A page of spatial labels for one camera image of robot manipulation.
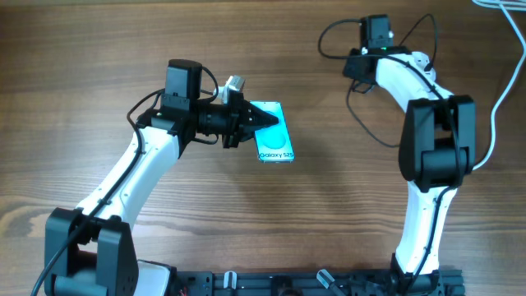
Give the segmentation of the Galaxy S25 smartphone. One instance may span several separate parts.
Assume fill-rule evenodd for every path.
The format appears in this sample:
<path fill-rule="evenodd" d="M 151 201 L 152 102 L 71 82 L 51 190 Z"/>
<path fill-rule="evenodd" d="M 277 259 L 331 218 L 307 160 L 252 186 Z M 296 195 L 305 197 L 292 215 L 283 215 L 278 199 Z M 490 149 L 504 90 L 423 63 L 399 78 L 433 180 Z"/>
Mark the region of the Galaxy S25 smartphone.
<path fill-rule="evenodd" d="M 295 160 L 293 145 L 281 103 L 252 101 L 257 108 L 275 116 L 279 122 L 255 131 L 255 142 L 259 161 L 263 163 L 291 163 Z"/>

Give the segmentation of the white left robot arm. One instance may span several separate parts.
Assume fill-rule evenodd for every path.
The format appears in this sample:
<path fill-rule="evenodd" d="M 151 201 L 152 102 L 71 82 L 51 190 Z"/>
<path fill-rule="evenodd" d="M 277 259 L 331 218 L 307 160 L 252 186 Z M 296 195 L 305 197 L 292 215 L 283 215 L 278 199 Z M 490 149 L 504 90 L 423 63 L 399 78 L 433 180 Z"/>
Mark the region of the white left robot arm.
<path fill-rule="evenodd" d="M 202 98 L 199 62 L 172 59 L 154 103 L 130 119 L 133 137 L 103 182 L 74 209 L 56 208 L 45 224 L 44 268 L 31 291 L 47 295 L 186 295 L 176 268 L 136 256 L 132 229 L 146 200 L 191 142 L 210 135 L 236 148 L 279 119 L 216 86 Z"/>

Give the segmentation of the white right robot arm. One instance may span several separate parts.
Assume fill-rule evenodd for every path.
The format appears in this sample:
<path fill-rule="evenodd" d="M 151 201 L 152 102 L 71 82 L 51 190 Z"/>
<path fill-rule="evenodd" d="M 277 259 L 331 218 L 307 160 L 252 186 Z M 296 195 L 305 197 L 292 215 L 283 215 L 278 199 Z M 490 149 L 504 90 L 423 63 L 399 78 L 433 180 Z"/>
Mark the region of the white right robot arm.
<path fill-rule="evenodd" d="M 360 45 L 341 56 L 344 75 L 353 81 L 349 90 L 379 86 L 405 114 L 396 149 L 408 205 L 394 269 L 401 289 L 428 289 L 438 282 L 438 249 L 450 203 L 473 171 L 476 106 L 470 96 L 436 83 L 434 58 L 394 42 L 388 16 L 355 22 Z"/>

